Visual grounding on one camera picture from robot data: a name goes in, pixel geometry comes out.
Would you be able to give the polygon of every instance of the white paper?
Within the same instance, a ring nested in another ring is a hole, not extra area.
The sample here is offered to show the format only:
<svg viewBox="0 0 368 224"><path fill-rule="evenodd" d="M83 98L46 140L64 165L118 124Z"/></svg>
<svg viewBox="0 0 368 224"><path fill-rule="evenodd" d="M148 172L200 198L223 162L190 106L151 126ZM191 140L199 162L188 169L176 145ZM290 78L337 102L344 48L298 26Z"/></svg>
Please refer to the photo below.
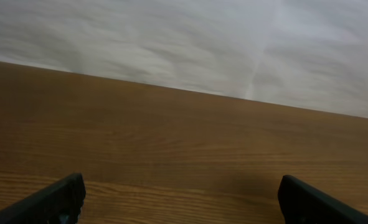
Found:
<svg viewBox="0 0 368 224"><path fill-rule="evenodd" d="M368 0L0 0L0 61L368 118Z"/></svg>

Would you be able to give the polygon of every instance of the black object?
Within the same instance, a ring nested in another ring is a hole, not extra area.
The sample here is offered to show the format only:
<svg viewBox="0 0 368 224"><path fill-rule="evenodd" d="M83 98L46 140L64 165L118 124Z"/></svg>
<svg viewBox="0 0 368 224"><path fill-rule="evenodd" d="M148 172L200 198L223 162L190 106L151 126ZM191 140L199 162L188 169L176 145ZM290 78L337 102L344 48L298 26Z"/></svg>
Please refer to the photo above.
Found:
<svg viewBox="0 0 368 224"><path fill-rule="evenodd" d="M75 224L83 206L81 174L68 177L0 211L0 224Z"/></svg>
<svg viewBox="0 0 368 224"><path fill-rule="evenodd" d="M278 199L286 224L368 224L368 216L291 175L284 175Z"/></svg>

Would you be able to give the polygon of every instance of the brown wooden tabletop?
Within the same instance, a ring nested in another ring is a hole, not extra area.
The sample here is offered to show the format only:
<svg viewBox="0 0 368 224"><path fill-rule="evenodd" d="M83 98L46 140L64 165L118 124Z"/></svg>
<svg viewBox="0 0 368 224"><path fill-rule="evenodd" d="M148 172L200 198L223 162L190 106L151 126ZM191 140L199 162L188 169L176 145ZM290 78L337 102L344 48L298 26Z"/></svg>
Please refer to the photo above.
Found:
<svg viewBox="0 0 368 224"><path fill-rule="evenodd" d="M83 224L284 223L284 174L368 214L368 119L0 62L0 209L72 172Z"/></svg>

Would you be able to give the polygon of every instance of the wood grain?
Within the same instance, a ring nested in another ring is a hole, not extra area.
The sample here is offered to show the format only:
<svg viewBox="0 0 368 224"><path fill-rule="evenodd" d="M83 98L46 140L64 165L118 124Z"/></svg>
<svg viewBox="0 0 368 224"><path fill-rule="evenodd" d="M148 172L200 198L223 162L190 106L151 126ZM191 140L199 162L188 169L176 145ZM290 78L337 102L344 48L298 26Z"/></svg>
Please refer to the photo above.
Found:
<svg viewBox="0 0 368 224"><path fill-rule="evenodd" d="M368 214L368 119L0 62L0 209L71 172L80 223L284 223L284 174Z"/></svg>

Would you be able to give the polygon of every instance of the wrinkled white paper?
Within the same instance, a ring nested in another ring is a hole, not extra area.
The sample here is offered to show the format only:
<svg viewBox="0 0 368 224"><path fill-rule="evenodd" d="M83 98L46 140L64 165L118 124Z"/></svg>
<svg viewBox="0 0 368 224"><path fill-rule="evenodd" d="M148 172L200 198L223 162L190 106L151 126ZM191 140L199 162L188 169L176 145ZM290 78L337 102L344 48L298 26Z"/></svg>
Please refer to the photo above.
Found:
<svg viewBox="0 0 368 224"><path fill-rule="evenodd" d="M0 0L0 61L368 118L368 0Z"/></svg>

